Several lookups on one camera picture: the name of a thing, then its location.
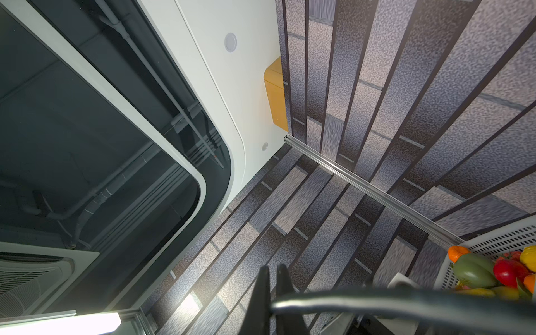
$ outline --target perforated basket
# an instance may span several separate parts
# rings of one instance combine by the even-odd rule
[[[509,251],[523,251],[528,245],[536,244],[536,215],[516,221],[507,226],[482,234],[472,240],[462,243],[474,254],[496,260],[500,255]],[[434,284],[434,289],[450,289],[455,287],[458,278],[454,275],[449,256],[441,265]]]

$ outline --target red tomato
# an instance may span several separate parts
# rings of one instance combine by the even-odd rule
[[[497,259],[497,261],[500,260],[500,259],[505,259],[506,258],[506,259],[511,259],[511,260],[515,260],[515,261],[519,262],[520,256],[521,256],[521,251],[506,252],[506,253],[503,254],[503,256],[500,256]]]
[[[493,266],[493,274],[503,285],[517,288],[516,278],[519,278],[521,282],[530,274],[527,268],[511,259],[498,259],[495,266]]]

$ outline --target recessed ceiling light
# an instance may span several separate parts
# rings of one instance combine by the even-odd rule
[[[228,33],[227,36],[225,36],[225,49],[230,53],[236,50],[236,35],[235,34]]]

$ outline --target ceiling vent grille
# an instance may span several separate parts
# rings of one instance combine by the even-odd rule
[[[0,317],[31,314],[71,274],[67,260],[31,263],[0,259]]]

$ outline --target conduit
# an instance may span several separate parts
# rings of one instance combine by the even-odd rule
[[[194,104],[192,104],[188,110],[192,110],[195,107],[198,107],[197,110],[192,111],[192,114],[196,116],[200,110],[201,106],[199,105],[199,102],[196,101]],[[165,132],[167,134],[171,129],[174,129],[175,132],[179,133],[183,128],[176,127],[177,123],[182,120],[183,115],[178,114],[171,120],[170,122],[170,128]],[[139,171],[145,164],[147,164],[154,156],[156,156],[157,153],[160,152],[160,147],[156,144],[153,144],[152,142],[146,143],[142,149],[145,149],[141,154],[139,154],[137,157],[132,156],[128,161],[130,161],[130,164],[125,166],[125,170],[122,172],[120,171],[114,178],[111,179],[106,184],[106,187],[100,188],[102,189],[101,192],[89,203],[87,206],[82,210],[82,213],[76,220],[75,225],[75,233],[73,234],[71,243],[69,245],[70,249],[74,249],[76,245],[78,244],[78,241],[80,239],[80,233],[82,232],[82,229],[86,225],[86,223],[89,221],[91,216],[99,209],[99,207],[106,201],[108,198],[110,198],[115,192],[117,192],[137,171]]]
[[[151,73],[154,80],[157,81],[160,88],[164,91],[164,93],[168,96],[168,98],[171,100],[175,108],[179,111],[179,113],[182,114],[186,122],[192,127],[192,130],[196,133],[197,137],[201,139],[201,142],[203,145],[207,148],[207,150],[210,152],[210,154],[214,157],[218,165],[223,169],[224,166],[221,163],[221,161],[218,159],[214,151],[210,148],[209,144],[205,141],[201,133],[199,133],[199,130],[197,130],[196,126],[193,124],[192,120],[186,115],[184,110],[181,108],[181,106],[178,104],[177,100],[175,100],[175,97],[171,94],[167,86],[164,84],[162,79],[158,76],[156,71],[153,69],[149,61],[145,58],[141,50],[138,48],[138,46],[134,43],[132,38],[130,38],[129,33],[126,31],[125,27],[123,26],[123,23],[115,16],[114,12],[111,10],[111,8],[108,6],[105,0],[95,0],[97,5],[100,7],[102,12],[106,15],[106,18],[99,16],[99,19],[108,25],[109,27],[113,28],[115,31],[117,31],[121,37],[128,43],[132,51],[138,56],[139,60],[143,63],[143,65],[147,68],[147,70]]]

